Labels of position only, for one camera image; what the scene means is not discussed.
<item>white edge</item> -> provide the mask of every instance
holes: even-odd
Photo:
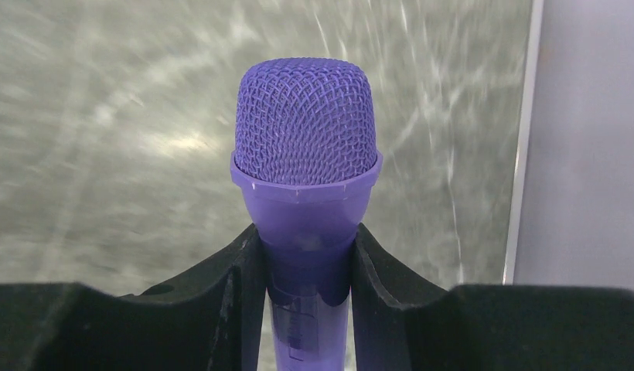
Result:
[[[531,131],[531,111],[533,109],[533,92],[536,86],[536,67],[540,51],[540,26],[543,18],[544,0],[533,0],[527,58],[524,66],[524,84],[520,122],[517,134],[517,153],[515,156],[515,173],[513,177],[513,198],[510,203],[510,218],[506,238],[506,259],[503,268],[503,284],[512,284],[515,274],[517,256],[517,237],[520,232],[522,214],[522,197],[524,194],[524,176],[527,173],[527,152],[529,149],[529,133]]]

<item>gray surface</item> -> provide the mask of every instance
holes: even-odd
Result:
[[[516,283],[634,289],[634,0],[546,1]]]
[[[228,173],[239,78],[265,59],[331,56],[373,88],[386,164],[370,229],[444,287],[499,282],[529,11],[0,1],[0,281],[138,293],[230,242],[249,223]]]

